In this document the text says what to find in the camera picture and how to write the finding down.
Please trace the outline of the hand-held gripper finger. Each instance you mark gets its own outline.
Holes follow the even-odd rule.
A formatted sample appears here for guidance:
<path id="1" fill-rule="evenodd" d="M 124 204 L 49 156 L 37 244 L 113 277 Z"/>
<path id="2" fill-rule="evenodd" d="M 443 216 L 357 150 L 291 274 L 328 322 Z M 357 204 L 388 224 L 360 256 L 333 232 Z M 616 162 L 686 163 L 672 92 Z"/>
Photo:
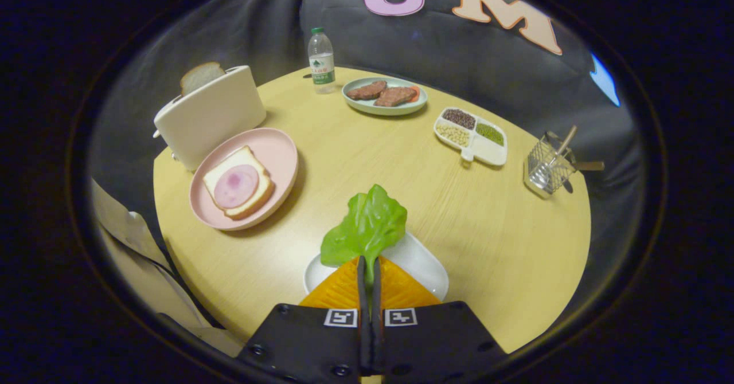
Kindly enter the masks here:
<path id="1" fill-rule="evenodd" d="M 356 270 L 356 308 L 277 304 L 236 360 L 277 382 L 359 383 L 370 364 L 364 256 Z"/>
<path id="2" fill-rule="evenodd" d="M 467 303 L 441 303 L 387 258 L 375 261 L 372 362 L 385 383 L 472 383 L 507 353 Z"/>

